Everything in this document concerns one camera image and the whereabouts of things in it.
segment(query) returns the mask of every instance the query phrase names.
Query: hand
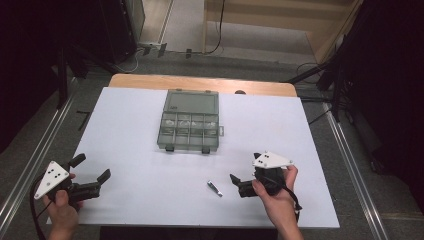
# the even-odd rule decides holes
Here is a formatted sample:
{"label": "hand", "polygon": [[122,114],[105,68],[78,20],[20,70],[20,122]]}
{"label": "hand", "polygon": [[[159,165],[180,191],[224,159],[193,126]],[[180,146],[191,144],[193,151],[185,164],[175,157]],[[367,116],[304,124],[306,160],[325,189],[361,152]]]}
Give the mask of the hand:
{"label": "hand", "polygon": [[47,211],[52,221],[49,239],[72,239],[78,227],[78,213],[69,205],[68,193],[65,190],[57,191],[56,202],[51,202],[47,195],[44,195],[43,202],[48,206]]}
{"label": "hand", "polygon": [[[295,166],[288,166],[287,170],[283,170],[286,185],[292,191],[297,172],[298,170]],[[303,239],[299,227],[297,226],[294,213],[294,201],[290,194],[284,189],[281,189],[277,195],[270,196],[262,183],[256,179],[252,181],[252,186],[256,194],[261,198],[269,219],[278,229],[282,237],[286,240]]]}

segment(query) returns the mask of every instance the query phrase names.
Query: white tabletop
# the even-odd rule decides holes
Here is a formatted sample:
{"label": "white tabletop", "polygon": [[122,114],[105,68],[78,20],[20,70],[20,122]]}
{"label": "white tabletop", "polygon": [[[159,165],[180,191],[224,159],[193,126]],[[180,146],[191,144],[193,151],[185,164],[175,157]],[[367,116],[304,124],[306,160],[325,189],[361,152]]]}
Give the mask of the white tabletop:
{"label": "white tabletop", "polygon": [[[240,198],[230,174],[253,179],[253,153],[265,150],[294,161],[299,226],[339,223],[299,98],[219,95],[217,152],[167,153],[156,141],[167,91],[104,88],[75,155],[87,160],[71,172],[93,182],[110,168],[100,197],[87,200],[80,224],[273,227],[258,197]],[[208,186],[211,180],[223,193]]]}

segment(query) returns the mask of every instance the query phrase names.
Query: open storage case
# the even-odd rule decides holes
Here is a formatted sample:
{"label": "open storage case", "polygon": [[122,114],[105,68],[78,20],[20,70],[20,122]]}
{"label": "open storage case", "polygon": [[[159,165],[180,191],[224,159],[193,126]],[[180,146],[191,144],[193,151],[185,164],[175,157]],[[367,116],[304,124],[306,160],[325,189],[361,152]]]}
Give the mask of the open storage case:
{"label": "open storage case", "polygon": [[201,151],[219,146],[218,92],[168,90],[157,144],[160,149]]}

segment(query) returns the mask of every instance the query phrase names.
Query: floor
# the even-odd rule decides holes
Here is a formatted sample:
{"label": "floor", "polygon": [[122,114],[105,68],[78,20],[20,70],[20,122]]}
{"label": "floor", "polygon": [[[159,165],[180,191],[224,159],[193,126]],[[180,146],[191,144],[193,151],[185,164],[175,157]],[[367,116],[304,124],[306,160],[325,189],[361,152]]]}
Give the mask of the floor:
{"label": "floor", "polygon": [[[160,45],[167,43],[166,50],[185,52],[187,48],[193,51],[200,50],[198,41],[201,33],[199,10],[203,1],[200,0],[144,0],[146,11],[146,25],[142,34],[143,44]],[[148,23],[150,11],[158,14],[159,23],[156,27]],[[217,40],[217,25],[209,23],[208,49],[214,47]],[[215,56],[192,56],[185,58],[185,54],[167,52],[158,57],[158,51],[152,50],[148,55],[136,54],[119,67],[131,70],[134,74],[165,74],[205,77],[237,78],[257,81],[288,80],[298,73],[314,66],[313,55],[302,32],[293,30],[278,30],[225,24],[222,27],[222,41]],[[236,32],[238,38],[232,38],[230,33]],[[74,95],[66,112],[66,117],[60,119],[61,127],[57,132],[51,132],[53,140],[47,142],[45,151],[37,148],[50,121],[63,112],[56,112],[57,95],[53,95],[40,108],[39,112],[21,130],[6,151],[0,154],[0,179],[2,191],[0,201],[3,202],[1,212],[9,206],[7,203],[10,193],[16,188],[16,183],[22,182],[23,169],[32,165],[35,153],[41,153],[40,166],[51,160],[70,158],[74,155],[79,139],[83,134],[85,115],[81,112],[90,112],[94,109],[101,89],[108,85],[110,74],[104,70],[90,66],[86,79],[76,79],[72,82]],[[323,94],[314,87],[319,76],[312,76],[296,84],[299,96],[321,98]],[[304,102],[304,109],[308,120],[312,121],[325,112],[326,104],[322,102]],[[361,143],[360,136],[354,125],[342,111],[339,126],[343,130],[354,165],[360,172],[365,190],[368,191],[372,204],[378,210],[382,226],[387,235],[378,236],[373,232],[366,219],[366,209],[361,201],[360,189],[354,184],[348,164],[340,150],[340,142],[334,135],[331,115],[325,114],[310,125],[316,148],[323,166],[324,174],[330,193],[333,196],[334,206],[341,225],[340,229],[302,229],[305,239],[424,239],[424,218],[419,212],[408,187],[399,179],[390,175],[378,175],[369,166],[370,156]],[[39,174],[42,167],[34,173]],[[26,201],[27,193],[16,197],[13,203],[18,208],[11,210],[14,215],[10,222],[2,222],[0,238],[4,239],[34,239],[35,231],[30,220],[29,205]],[[46,216],[40,218],[45,222]],[[42,224],[45,232],[49,226]],[[75,239],[99,239],[100,228],[95,226],[80,226]]]}

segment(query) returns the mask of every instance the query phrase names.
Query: metal bit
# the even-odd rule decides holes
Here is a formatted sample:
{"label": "metal bit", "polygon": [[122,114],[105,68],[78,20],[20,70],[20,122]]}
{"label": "metal bit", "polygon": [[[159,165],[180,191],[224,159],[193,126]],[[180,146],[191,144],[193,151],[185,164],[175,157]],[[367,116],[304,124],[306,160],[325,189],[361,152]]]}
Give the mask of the metal bit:
{"label": "metal bit", "polygon": [[213,183],[209,180],[208,181],[208,186],[216,193],[218,194],[219,197],[222,197],[222,193],[218,190],[218,188],[215,187],[215,185],[213,185]]}

